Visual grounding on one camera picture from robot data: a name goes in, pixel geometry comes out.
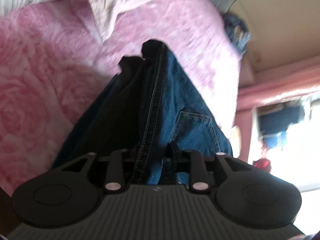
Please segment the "dark blue denim jeans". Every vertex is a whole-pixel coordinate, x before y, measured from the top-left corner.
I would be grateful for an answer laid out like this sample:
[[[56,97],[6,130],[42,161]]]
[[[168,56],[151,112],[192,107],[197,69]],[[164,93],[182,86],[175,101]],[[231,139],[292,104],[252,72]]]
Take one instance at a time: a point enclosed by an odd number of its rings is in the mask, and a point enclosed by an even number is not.
[[[173,52],[148,40],[138,57],[123,57],[121,73],[89,106],[63,143],[52,167],[86,153],[99,157],[126,150],[135,163],[133,184],[187,184],[186,172],[173,170],[175,144],[205,157],[232,155],[229,140]]]

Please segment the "red object by window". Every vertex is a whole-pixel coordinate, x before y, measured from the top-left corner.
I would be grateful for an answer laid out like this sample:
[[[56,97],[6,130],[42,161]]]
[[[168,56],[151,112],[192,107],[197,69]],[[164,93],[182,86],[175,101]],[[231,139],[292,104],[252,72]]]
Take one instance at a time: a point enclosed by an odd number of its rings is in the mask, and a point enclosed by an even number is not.
[[[271,161],[267,158],[260,158],[259,160],[253,161],[252,164],[254,167],[259,168],[265,172],[271,173]]]

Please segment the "light blue denim jeans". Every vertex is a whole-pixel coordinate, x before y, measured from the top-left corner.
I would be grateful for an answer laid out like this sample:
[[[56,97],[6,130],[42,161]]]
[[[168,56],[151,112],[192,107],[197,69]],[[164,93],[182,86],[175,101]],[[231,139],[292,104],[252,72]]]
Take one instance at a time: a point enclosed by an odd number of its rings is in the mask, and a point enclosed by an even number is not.
[[[251,39],[251,34],[244,21],[237,15],[225,13],[222,15],[225,32],[239,55],[243,57],[247,53],[247,43]]]

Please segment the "pink floral bed blanket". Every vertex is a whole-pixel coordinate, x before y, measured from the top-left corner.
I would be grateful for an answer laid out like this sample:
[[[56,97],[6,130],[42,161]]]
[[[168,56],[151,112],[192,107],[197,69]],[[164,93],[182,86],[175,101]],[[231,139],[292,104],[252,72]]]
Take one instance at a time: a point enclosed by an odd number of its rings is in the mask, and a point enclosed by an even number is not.
[[[225,134],[240,56],[209,0],[154,0],[120,14],[101,42],[87,0],[29,5],[1,19],[1,188],[46,172],[77,120],[149,39],[176,55]]]

